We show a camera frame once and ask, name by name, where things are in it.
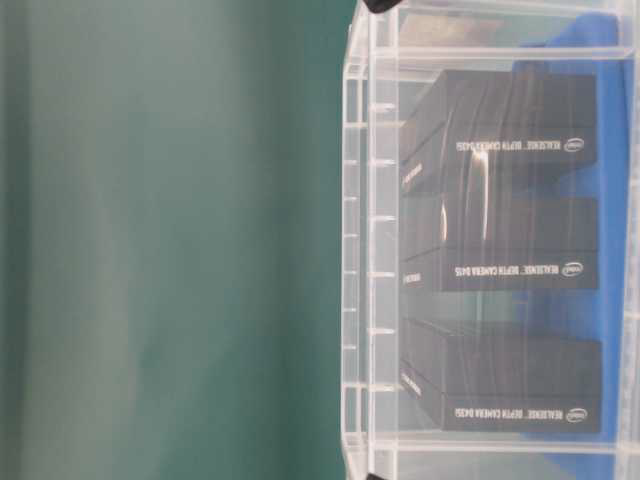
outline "black box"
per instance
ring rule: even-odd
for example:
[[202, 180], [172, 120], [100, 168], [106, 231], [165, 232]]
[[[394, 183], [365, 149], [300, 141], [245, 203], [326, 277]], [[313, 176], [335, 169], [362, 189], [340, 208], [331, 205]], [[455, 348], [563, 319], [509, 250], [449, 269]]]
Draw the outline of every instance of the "black box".
[[444, 430], [597, 433], [598, 341], [404, 320], [400, 381]]
[[[404, 260], [440, 248], [482, 250], [484, 256], [517, 250], [530, 252], [535, 264], [535, 252], [540, 250], [598, 250], [598, 203], [591, 197], [463, 192], [407, 196], [401, 205], [400, 257]], [[469, 256], [472, 263], [478, 261], [473, 260], [477, 254]]]
[[596, 161], [595, 77], [445, 70], [400, 129], [403, 192], [556, 179]]
[[598, 252], [439, 248], [402, 264], [402, 286], [463, 292], [598, 288]]

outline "blue surface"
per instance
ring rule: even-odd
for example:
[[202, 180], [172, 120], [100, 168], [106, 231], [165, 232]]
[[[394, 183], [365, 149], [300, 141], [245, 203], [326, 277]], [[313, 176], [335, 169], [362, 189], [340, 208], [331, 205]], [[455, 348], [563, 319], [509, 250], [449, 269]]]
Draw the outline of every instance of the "blue surface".
[[[572, 23], [546, 47], [595, 47], [616, 45], [615, 17], [589, 14]], [[535, 328], [598, 339], [603, 348], [602, 430], [594, 435], [544, 436], [549, 440], [615, 441], [622, 334], [626, 240], [626, 207], [629, 176], [629, 123], [633, 95], [631, 61], [520, 62], [516, 69], [535, 68], [549, 73], [594, 75], [597, 85], [597, 162], [572, 172], [553, 187], [563, 196], [593, 196], [599, 205], [599, 289], [532, 292], [526, 321]], [[550, 456], [579, 480], [613, 477], [608, 456]]]

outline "clear plastic bin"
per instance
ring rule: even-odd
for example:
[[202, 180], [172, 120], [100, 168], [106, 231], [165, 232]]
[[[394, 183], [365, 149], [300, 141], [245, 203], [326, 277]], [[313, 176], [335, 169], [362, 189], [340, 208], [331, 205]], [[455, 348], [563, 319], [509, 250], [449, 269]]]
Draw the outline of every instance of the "clear plastic bin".
[[640, 478], [635, 31], [633, 0], [358, 3], [352, 480]]

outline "green backdrop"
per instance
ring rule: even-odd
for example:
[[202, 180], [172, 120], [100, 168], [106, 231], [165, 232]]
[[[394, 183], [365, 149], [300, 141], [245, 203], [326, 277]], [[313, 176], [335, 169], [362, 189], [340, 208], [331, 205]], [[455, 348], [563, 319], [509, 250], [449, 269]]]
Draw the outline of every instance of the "green backdrop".
[[0, 8], [4, 478], [343, 478], [353, 2]]

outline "black clip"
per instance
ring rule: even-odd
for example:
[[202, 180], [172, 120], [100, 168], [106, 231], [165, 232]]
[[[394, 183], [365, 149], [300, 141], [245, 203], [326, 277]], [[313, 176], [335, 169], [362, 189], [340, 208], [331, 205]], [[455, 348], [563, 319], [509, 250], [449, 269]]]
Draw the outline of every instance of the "black clip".
[[369, 10], [372, 13], [384, 13], [387, 10], [391, 10], [402, 0], [364, 0]]

